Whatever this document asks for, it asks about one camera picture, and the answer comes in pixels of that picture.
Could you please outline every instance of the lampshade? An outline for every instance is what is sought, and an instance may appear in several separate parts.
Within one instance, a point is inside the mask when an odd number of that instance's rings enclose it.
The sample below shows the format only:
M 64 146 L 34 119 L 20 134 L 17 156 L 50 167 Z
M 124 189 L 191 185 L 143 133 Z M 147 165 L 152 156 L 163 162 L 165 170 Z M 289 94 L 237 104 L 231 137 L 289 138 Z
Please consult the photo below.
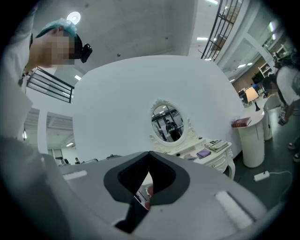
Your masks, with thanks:
M 251 101 L 258 98 L 258 94 L 257 94 L 257 92 L 255 91 L 255 89 L 253 87 L 248 88 L 246 90 L 246 96 L 247 96 L 248 102 L 251 102 Z

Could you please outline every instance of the purple object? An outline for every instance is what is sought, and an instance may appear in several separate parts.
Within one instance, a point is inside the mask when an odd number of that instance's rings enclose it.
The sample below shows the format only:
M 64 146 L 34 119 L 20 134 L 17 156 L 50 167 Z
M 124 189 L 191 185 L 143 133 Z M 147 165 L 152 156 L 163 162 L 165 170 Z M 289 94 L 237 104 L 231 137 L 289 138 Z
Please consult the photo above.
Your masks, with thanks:
M 200 152 L 197 153 L 197 156 L 201 159 L 201 158 L 205 158 L 208 155 L 211 154 L 211 151 L 207 150 L 207 149 L 203 149 Z

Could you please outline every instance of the gray floor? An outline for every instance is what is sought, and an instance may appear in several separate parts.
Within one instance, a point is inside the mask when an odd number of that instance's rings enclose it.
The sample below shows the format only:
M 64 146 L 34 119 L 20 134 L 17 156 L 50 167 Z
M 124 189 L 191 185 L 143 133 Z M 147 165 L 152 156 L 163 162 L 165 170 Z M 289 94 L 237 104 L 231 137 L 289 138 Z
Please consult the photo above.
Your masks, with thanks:
M 234 180 L 255 194 L 268 210 L 278 203 L 280 195 L 291 183 L 291 176 L 288 173 L 271 174 L 269 178 L 255 182 L 254 175 L 262 173 L 265 168 L 269 172 L 290 171 L 294 177 L 296 168 L 300 166 L 300 163 L 293 161 L 294 153 L 287 148 L 288 143 L 300 135 L 300 117 L 292 116 L 285 126 L 280 126 L 277 124 L 279 112 L 278 108 L 270 111 L 273 138 L 265 142 L 263 164 L 251 169 L 243 164 L 242 157 L 235 162 Z

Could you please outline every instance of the red book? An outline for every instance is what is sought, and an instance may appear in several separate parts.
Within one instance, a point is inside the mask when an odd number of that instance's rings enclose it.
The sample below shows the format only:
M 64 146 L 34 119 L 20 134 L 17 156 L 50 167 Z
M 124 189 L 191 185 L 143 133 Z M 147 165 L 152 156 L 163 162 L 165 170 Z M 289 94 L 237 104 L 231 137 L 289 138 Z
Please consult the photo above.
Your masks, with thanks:
M 238 119 L 231 124 L 231 127 L 232 128 L 247 127 L 250 122 L 251 122 L 250 118 Z

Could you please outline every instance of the neck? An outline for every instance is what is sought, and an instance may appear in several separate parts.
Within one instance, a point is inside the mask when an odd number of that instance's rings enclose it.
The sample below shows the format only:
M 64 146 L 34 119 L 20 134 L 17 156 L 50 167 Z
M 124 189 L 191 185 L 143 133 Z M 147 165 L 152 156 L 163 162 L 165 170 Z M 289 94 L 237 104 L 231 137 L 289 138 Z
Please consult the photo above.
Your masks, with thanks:
M 30 47 L 29 59 L 25 69 L 26 72 L 30 72 L 35 67 L 43 65 L 41 49 L 39 39 L 35 39 Z

